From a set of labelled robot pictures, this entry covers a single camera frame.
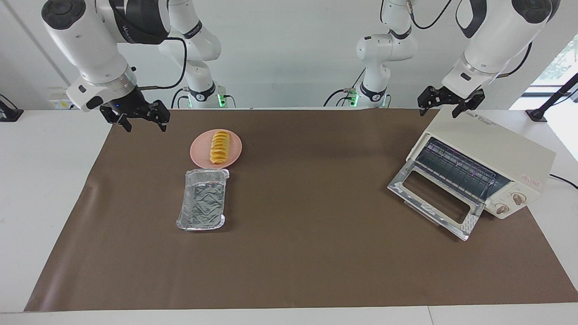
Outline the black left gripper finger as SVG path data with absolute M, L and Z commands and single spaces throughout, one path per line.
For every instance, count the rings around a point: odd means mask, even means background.
M 420 116 L 424 116 L 430 108 L 435 107 L 436 103 L 436 88 L 426 87 L 424 91 L 418 96 L 418 107 L 420 109 Z
M 485 92 L 483 89 L 476 90 L 467 99 L 457 98 L 457 105 L 452 111 L 452 117 L 456 119 L 461 113 L 466 111 L 474 111 L 485 99 Z

